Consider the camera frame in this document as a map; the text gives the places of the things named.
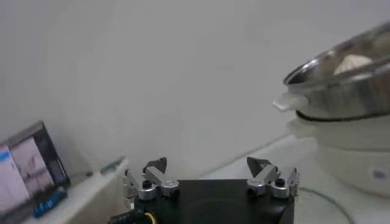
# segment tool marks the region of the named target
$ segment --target black cable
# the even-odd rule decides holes
[[[305,191],[307,193],[312,193],[312,194],[315,194],[317,196],[320,196],[322,197],[323,199],[327,200],[329,203],[333,204],[338,210],[340,210],[340,212],[347,218],[348,222],[350,224],[355,224],[355,221],[353,220],[352,216],[347,212],[347,210],[342,207],[335,199],[331,198],[331,197],[328,197],[326,195],[324,195],[323,193],[321,192],[318,192],[316,190],[313,190],[313,189],[310,189],[310,188],[307,188],[307,187],[300,187],[299,188],[301,191]]]

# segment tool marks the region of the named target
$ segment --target metal pot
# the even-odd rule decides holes
[[[337,75],[347,55],[372,63]],[[390,114],[390,22],[323,52],[290,73],[288,87],[274,102],[281,111],[314,121],[345,121]]]

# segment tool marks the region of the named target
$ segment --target table surface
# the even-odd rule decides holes
[[[324,172],[317,162],[316,144],[312,139],[288,136],[248,156],[268,159],[279,167],[297,167],[301,186],[334,199],[352,216],[355,223],[389,223],[390,198],[361,192]],[[250,177],[245,156],[202,179]],[[348,223],[338,208],[314,194],[301,192],[296,208],[296,223]]]

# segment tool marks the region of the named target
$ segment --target white cooker base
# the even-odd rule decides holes
[[[320,145],[319,163],[331,175],[369,193],[390,197],[390,150],[368,152]]]

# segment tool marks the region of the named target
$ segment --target white pot handle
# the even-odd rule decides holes
[[[309,100],[301,95],[292,93],[283,93],[272,105],[278,108],[281,112],[289,110],[299,110],[302,107],[309,105]]]
[[[313,137],[318,131],[314,125],[306,124],[298,118],[288,122],[286,127],[296,138]]]

